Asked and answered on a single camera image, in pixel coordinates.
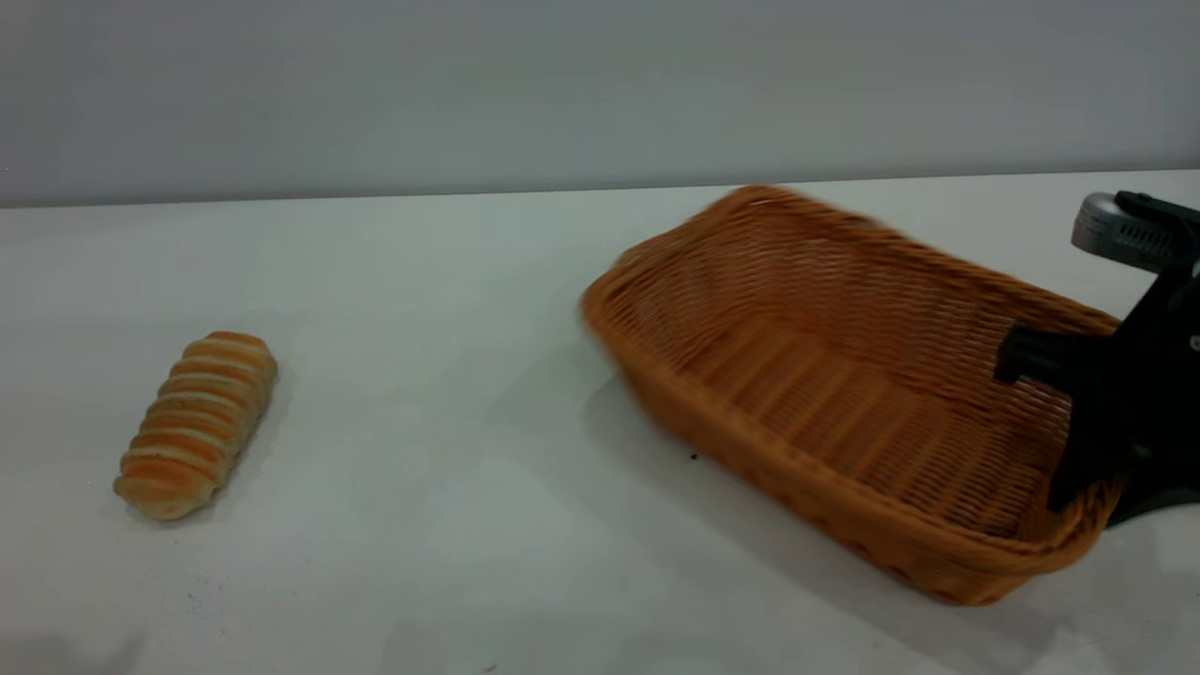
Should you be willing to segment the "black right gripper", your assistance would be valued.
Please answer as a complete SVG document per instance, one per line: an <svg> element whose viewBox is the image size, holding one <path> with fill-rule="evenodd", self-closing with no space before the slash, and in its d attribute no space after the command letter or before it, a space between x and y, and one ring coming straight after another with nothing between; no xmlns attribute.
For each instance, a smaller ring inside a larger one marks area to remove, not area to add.
<svg viewBox="0 0 1200 675"><path fill-rule="evenodd" d="M1121 398L1110 387L1116 340ZM1046 509L1061 513L1094 486L1121 497L1114 527L1196 504L1199 357L1190 265L1160 271L1123 324L1105 333L1010 325L998 342L994 380L1032 380L1070 398L1068 437L1046 488Z"/></svg>

